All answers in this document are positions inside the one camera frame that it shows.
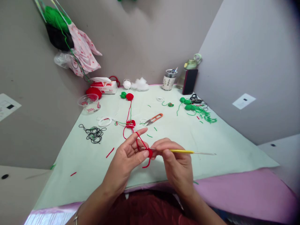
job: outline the tissue box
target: tissue box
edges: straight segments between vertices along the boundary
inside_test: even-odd
[[[117,82],[106,77],[94,77],[91,80],[94,81],[91,88],[98,88],[102,94],[115,94],[118,90]]]

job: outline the pen holder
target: pen holder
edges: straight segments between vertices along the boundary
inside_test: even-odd
[[[177,71],[175,73],[171,73],[172,70],[166,70],[165,76],[162,80],[162,89],[165,91],[170,91],[174,85]]]

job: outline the plastic bag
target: plastic bag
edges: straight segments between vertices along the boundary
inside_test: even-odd
[[[65,69],[69,68],[68,63],[71,62],[71,60],[72,55],[66,52],[58,52],[54,57],[54,62]]]

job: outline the smartphone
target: smartphone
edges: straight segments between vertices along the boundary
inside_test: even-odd
[[[193,94],[197,75],[198,75],[197,69],[187,70],[185,74],[183,89],[182,89],[183,95]]]

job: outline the pink bed sheet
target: pink bed sheet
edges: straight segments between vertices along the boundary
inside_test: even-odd
[[[295,194],[269,169],[227,174],[197,180],[198,193],[212,207],[256,219],[289,224],[295,218],[298,200]],[[154,189],[173,192],[165,183],[135,187],[125,192]],[[32,211],[31,214],[75,212],[80,203],[51,209]]]

